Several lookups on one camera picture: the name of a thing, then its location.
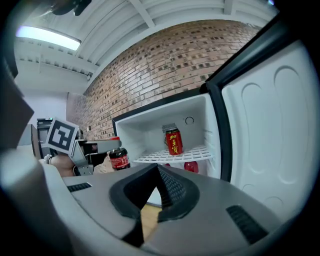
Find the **white wire shelf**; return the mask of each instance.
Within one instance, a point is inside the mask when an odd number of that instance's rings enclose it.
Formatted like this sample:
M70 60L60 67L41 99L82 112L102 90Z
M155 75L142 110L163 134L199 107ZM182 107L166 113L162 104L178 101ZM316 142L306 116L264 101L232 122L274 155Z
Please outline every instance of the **white wire shelf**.
M164 149L158 152L150 154L144 154L140 156L135 163L158 163L158 164L170 164L170 163L184 163L192 161L200 161L205 159L211 159L213 155L204 145L194 147L179 155L170 155L168 149Z

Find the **fluorescent light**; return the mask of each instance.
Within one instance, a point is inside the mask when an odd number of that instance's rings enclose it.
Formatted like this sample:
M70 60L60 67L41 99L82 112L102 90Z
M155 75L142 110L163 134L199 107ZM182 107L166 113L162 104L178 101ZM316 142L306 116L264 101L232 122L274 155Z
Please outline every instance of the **fluorescent light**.
M18 38L31 38L56 44L76 51L80 41L42 28L21 26L15 34Z

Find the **ceiling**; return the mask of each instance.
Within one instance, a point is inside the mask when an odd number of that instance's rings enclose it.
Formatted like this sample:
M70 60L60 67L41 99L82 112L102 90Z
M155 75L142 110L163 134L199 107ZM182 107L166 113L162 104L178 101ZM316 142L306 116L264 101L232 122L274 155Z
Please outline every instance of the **ceiling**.
M81 40L77 51L17 38L21 88L84 93L121 52L162 29L198 20L233 20L263 27L276 14L266 0L92 0L80 16L39 16L24 25L50 28Z

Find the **red beverage can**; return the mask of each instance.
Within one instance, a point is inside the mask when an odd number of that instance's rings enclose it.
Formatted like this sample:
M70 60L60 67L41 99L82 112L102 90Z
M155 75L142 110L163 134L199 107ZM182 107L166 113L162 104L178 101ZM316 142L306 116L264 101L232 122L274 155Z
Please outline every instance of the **red beverage can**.
M182 154L183 145L181 140L181 134L178 128L169 129L165 132L166 142L169 148L170 155L180 155Z

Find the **vent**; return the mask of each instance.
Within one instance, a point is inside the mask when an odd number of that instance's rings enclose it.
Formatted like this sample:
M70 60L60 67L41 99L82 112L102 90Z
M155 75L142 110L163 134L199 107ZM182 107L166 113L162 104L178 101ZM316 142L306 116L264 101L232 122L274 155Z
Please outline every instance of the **vent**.
M254 244L268 234L240 205L230 206L226 211L249 244Z
M162 125L162 132L164 134L166 133L167 130L170 130L170 129L177 129L177 126L176 126L176 124L174 122Z
M79 190L85 190L85 189L90 188L90 187L92 187L92 186L88 182L77 184L77 185L67 186L67 188L68 188L68 190L70 192L75 192L75 191L79 191Z

